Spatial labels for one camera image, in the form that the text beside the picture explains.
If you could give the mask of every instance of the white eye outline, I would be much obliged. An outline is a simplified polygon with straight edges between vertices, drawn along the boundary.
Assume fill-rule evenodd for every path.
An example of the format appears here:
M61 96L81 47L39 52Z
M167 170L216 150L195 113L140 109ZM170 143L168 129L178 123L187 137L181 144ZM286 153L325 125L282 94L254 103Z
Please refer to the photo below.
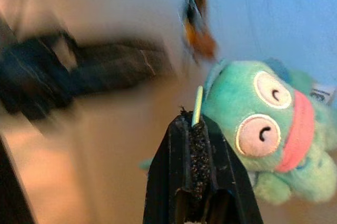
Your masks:
M267 74L269 75L276 83L278 83L279 85L283 86L282 83L280 83L277 79L275 79L271 74L269 74L268 72L265 72L265 71L259 71L256 76L254 77L254 88L255 88L255 91L257 93L257 95L259 96L259 98L265 102L267 105L269 105L270 107L272 108L276 108L276 109L286 109L289 107L289 105L292 103L292 97L291 97L291 94L290 92L287 90L286 87L284 87L284 89L287 91L288 93L288 96L289 96L289 100L287 102L285 102L284 104L282 105L276 105L276 104L272 104L271 102L269 102L261 93L260 89L259 89L259 86L257 84L258 80L259 80L259 77L262 75L262 74Z
M246 119L244 119L244 121L241 122L241 124L239 125L237 131L236 131L236 137L235 137L235 146L236 146L236 149L239 151L240 154L244 155L244 156L251 156L251 157L255 157L255 158L261 158L261 157L257 157L257 156L254 156L254 155L249 155L249 154L246 154L245 152L243 152L243 150L241 149L240 147L240 133L241 133L241 130L242 128L246 125L247 121L249 120L253 120L255 118L263 118L263 119L266 119L266 120L269 120L271 123L274 124L274 126L276 127L276 131L277 131L277 144L275 145L275 149L274 151L264 155L264 156L261 156L261 157L265 157L265 156L268 156L272 153L274 153L276 151L276 149L278 149L280 143L281 143L281 130L280 130L280 127L278 125L278 123L273 119L271 118L270 116L268 115L265 115L265 114L253 114L253 115L250 115L248 116Z

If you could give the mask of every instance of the green plush toy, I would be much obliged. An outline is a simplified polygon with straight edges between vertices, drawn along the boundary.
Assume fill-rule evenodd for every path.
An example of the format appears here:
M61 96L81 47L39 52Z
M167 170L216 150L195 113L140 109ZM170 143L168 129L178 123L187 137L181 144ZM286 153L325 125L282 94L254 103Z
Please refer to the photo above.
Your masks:
M256 175L256 196L270 203L292 194L323 202L335 193L337 168L327 151L337 147L337 113L310 97L313 82L273 61L222 61L207 78L202 113Z

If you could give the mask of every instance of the pink mouth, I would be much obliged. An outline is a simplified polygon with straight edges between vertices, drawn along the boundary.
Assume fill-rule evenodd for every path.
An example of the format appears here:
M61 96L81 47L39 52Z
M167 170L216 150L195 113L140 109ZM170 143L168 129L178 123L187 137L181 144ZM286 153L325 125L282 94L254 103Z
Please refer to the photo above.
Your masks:
M286 173L296 168L306 156L314 138L314 109L304 94L295 91L293 123L283 148L283 158L276 171Z

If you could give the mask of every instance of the plush toy eye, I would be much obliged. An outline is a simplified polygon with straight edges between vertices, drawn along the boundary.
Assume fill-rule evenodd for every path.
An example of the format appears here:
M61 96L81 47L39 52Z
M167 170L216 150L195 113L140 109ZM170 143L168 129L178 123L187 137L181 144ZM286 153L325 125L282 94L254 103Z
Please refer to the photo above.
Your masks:
M236 135L236 148L243 155L264 157L276 151L281 141L279 125L271 117L255 114L245 119Z
M267 72L258 72L254 87L261 100L273 108L285 109L291 104L290 92Z

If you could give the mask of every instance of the light blue wall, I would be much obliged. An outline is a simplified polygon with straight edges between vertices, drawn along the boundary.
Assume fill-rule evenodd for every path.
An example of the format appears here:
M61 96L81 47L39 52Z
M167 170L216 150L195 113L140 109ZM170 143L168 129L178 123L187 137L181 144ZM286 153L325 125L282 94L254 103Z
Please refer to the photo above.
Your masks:
M220 56L276 57L337 85L337 0L209 0Z

